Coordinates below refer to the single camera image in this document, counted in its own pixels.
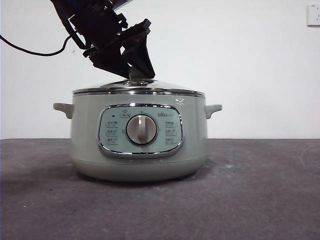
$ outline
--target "glass lid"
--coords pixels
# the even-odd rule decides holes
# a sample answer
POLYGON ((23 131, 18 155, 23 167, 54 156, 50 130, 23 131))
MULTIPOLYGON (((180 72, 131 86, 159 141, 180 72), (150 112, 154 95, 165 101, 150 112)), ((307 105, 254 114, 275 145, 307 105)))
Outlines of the glass lid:
POLYGON ((194 91, 183 86, 156 81, 152 79, 126 79, 123 81, 112 82, 103 85, 96 85, 84 89, 77 89, 73 94, 89 94, 89 93, 113 93, 130 92, 132 94, 163 93, 163 94, 181 94, 181 95, 196 95, 204 97, 203 92, 194 91))

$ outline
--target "dark gray surface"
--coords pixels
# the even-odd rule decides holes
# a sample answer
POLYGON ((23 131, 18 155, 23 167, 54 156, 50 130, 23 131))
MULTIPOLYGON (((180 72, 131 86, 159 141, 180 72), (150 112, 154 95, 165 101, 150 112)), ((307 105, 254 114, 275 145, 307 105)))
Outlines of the dark gray surface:
POLYGON ((3 240, 319 240, 320 140, 210 139, 196 174, 114 183, 67 139, 1 141, 3 240))

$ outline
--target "electrical socket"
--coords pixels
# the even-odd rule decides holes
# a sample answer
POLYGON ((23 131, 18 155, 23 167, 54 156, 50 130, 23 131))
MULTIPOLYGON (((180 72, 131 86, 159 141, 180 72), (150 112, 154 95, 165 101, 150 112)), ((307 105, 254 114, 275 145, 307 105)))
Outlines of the electrical socket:
POLYGON ((320 27, 320 4, 308 5, 308 26, 320 27))

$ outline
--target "silver knob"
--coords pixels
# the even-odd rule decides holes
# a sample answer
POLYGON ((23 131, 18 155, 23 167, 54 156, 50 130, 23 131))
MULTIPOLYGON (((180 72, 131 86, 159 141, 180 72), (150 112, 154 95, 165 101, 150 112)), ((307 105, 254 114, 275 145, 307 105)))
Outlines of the silver knob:
POLYGON ((148 144, 155 138, 157 126, 151 117, 137 115, 129 120, 126 126, 126 134, 135 144, 148 144))

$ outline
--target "mint green cooker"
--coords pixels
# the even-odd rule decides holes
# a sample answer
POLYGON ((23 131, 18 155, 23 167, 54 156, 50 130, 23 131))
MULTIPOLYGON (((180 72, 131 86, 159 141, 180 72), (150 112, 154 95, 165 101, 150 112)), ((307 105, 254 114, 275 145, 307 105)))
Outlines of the mint green cooker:
POLYGON ((117 182, 173 179, 207 159, 207 119, 222 105, 205 94, 150 79, 73 91, 55 103, 71 120, 70 156, 90 177, 117 182))

